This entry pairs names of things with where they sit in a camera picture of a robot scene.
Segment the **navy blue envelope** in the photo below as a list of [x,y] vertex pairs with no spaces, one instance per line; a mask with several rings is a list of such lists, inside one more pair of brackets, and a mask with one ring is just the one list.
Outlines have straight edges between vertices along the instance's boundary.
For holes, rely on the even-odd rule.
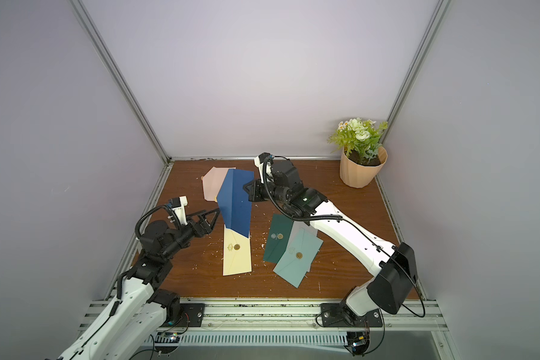
[[252,180],[252,171],[229,169],[217,194],[225,227],[247,238],[251,233],[252,204],[243,187]]

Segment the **pink envelope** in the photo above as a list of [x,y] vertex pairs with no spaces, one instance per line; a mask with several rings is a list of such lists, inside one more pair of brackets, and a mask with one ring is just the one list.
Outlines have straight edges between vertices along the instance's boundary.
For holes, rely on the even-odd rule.
[[213,166],[201,177],[203,196],[206,201],[217,201],[218,192],[221,189],[229,170],[234,170],[234,167]]

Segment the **cream yellow envelope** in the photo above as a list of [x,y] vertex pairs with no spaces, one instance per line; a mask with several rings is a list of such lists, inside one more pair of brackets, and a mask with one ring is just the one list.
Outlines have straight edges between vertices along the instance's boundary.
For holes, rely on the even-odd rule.
[[251,271],[250,238],[225,227],[223,230],[223,276],[239,275]]

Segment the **teal envelope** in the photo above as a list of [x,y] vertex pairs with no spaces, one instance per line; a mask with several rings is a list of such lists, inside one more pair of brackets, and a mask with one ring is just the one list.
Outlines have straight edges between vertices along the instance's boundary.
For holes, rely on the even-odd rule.
[[300,229],[274,267],[274,273],[290,285],[299,288],[302,280],[310,271],[312,262],[322,244],[323,241],[313,232]]

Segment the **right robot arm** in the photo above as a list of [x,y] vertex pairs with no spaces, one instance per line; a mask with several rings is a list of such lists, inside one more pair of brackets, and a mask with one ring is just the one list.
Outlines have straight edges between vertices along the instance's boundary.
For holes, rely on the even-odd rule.
[[251,202],[269,201],[286,218],[326,234],[353,255],[372,278],[353,288],[343,299],[347,319],[379,309],[396,315],[417,289],[415,251],[406,243],[393,244],[346,216],[324,194],[306,187],[299,171],[286,157],[264,152],[254,159],[259,178],[244,186]]

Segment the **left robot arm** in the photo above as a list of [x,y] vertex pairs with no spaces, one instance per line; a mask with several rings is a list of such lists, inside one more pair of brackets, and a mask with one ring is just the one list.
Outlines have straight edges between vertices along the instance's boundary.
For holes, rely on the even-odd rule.
[[142,245],[136,262],[117,277],[114,297],[60,359],[131,359],[160,326],[184,319],[179,295],[161,285],[173,257],[193,239],[211,234],[221,213],[213,208],[186,214],[186,205],[183,196],[171,199],[136,222]]

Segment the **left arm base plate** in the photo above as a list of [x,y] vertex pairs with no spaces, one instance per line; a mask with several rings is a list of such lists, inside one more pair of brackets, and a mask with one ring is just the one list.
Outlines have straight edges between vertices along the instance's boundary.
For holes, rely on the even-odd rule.
[[167,319],[163,327],[199,328],[205,316],[205,303],[181,303],[180,310],[172,319]]

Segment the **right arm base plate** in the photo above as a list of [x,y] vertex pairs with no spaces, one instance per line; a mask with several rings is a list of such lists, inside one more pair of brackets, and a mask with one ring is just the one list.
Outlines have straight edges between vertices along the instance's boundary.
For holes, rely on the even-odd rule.
[[322,303],[319,312],[320,324],[326,328],[382,328],[382,315],[377,309],[359,316],[342,303]]

